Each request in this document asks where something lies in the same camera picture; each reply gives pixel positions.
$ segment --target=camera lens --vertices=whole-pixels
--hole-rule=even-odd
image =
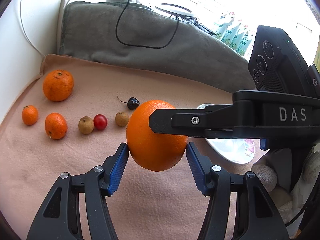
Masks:
[[[260,77],[259,77],[258,71],[257,71],[256,69],[254,69],[254,70],[252,71],[252,74],[253,74],[254,81],[257,82],[257,83],[259,83]]]
[[[260,70],[260,73],[262,75],[265,75],[267,73],[267,71],[268,71],[267,62],[264,59],[264,57],[261,55],[259,55],[257,57],[257,66],[258,66],[258,69]]]
[[[268,59],[273,58],[273,47],[269,41],[263,42],[263,51],[266,54]]]

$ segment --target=navel orange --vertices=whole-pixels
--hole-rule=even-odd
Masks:
[[[127,126],[127,143],[137,164],[151,171],[172,168],[182,158],[187,136],[158,134],[149,127],[149,116],[156,109],[175,108],[161,100],[141,104],[131,115]]]
[[[73,76],[66,70],[54,70],[44,79],[43,93],[51,101],[63,101],[67,99],[73,90]]]
[[[22,110],[22,121],[26,125],[33,125],[38,121],[38,110],[34,106],[25,106]]]
[[[44,129],[51,139],[58,140],[66,135],[68,126],[61,114],[51,113],[44,121]]]

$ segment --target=white plate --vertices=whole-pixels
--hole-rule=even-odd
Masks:
[[[204,109],[212,104],[202,104],[197,109]],[[254,143],[252,139],[207,139],[209,145],[226,160],[246,164],[254,157]]]

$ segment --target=blue gripper pad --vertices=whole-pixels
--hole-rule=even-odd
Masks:
[[[118,190],[124,168],[129,158],[129,148],[121,143],[116,153],[109,156],[102,166],[105,167],[104,182],[107,184],[107,195],[112,196]]]
[[[201,155],[193,142],[187,144],[186,155],[197,189],[205,196],[213,194],[214,185],[210,176],[210,167],[212,166],[210,159]]]

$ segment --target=gray blanket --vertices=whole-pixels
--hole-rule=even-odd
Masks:
[[[254,89],[248,61],[193,24],[180,21],[163,49],[119,43],[115,28],[125,3],[77,1],[66,6],[60,54],[80,59],[167,73],[235,92]],[[160,47],[168,43],[177,20],[141,4],[130,4],[118,27],[121,41]]]

